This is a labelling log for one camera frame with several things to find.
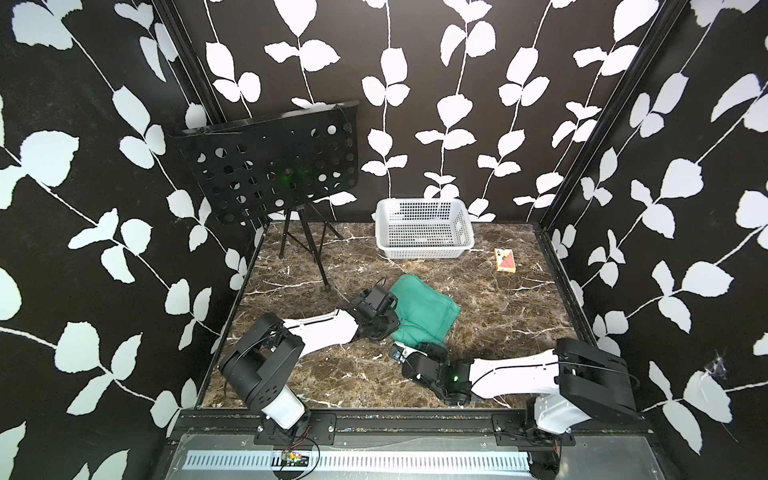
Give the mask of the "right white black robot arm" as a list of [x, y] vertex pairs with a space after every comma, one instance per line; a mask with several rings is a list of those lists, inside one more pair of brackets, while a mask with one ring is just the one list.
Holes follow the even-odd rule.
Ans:
[[524, 428], [560, 435], [589, 420], [625, 425], [639, 418], [637, 379], [620, 357], [572, 338], [554, 348], [502, 360], [451, 360], [432, 343], [396, 342], [390, 356], [403, 376], [449, 406], [506, 395], [530, 395]]

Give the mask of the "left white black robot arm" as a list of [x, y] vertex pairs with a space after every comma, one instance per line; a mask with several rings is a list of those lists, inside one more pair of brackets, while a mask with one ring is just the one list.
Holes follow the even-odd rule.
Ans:
[[346, 308], [303, 319], [267, 313], [229, 350], [219, 370], [247, 409], [298, 436], [306, 428], [308, 412], [287, 386], [298, 361], [331, 346], [386, 338], [400, 326], [395, 305], [396, 299], [387, 295], [358, 298]]

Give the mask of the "green long pants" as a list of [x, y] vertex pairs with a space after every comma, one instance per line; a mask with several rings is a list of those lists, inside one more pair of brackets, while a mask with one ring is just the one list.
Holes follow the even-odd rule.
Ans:
[[445, 345], [446, 337], [459, 316], [461, 307], [419, 277], [405, 274], [392, 285], [397, 298], [395, 312], [400, 322], [391, 337], [408, 347], [420, 343]]

